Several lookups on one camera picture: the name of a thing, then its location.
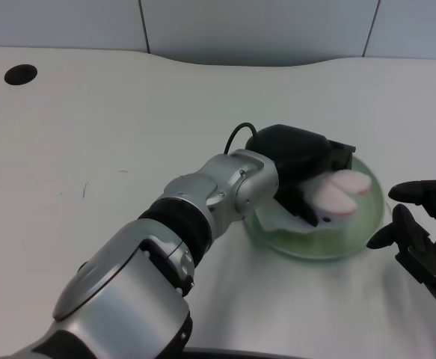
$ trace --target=pink sponge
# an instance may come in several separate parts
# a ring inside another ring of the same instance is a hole
[[[331,174],[317,188],[312,203],[329,215],[352,215],[357,204],[349,195],[362,195],[370,190],[372,180],[366,174],[343,170]]]

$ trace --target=white table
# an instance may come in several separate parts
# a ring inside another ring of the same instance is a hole
[[[17,64],[36,66],[37,78],[7,85]],[[244,121],[353,144],[385,191],[434,179],[436,61],[213,67],[139,52],[0,49],[0,355],[37,339],[79,265]],[[436,301],[395,253],[299,262],[233,225],[197,267],[189,345],[436,358]]]

